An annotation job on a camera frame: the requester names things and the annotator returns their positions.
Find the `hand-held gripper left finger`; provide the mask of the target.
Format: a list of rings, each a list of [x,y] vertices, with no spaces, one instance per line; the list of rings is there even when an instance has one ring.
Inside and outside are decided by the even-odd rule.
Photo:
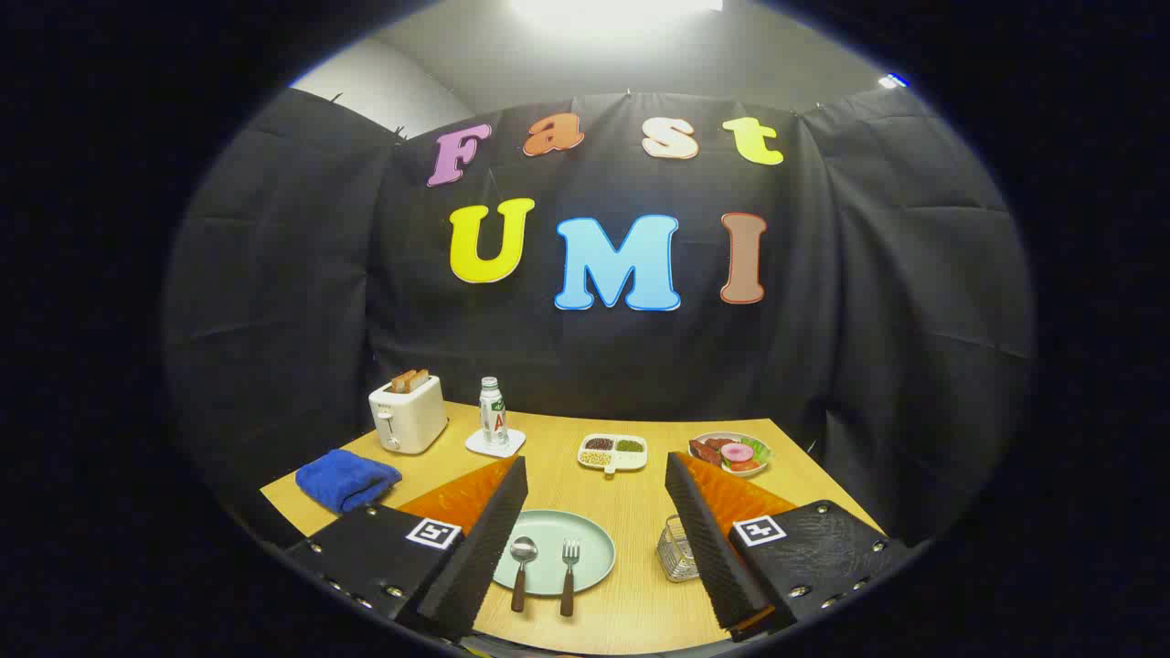
[[[472,633],[526,492],[526,458],[512,455],[399,508],[362,505],[280,560],[369,621],[460,640]]]

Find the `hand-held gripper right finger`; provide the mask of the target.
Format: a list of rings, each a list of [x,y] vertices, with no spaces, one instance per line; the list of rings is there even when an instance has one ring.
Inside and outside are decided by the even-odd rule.
[[[681,452],[667,458],[665,489],[732,640],[823,616],[909,557],[903,542],[839,503],[790,503]]]

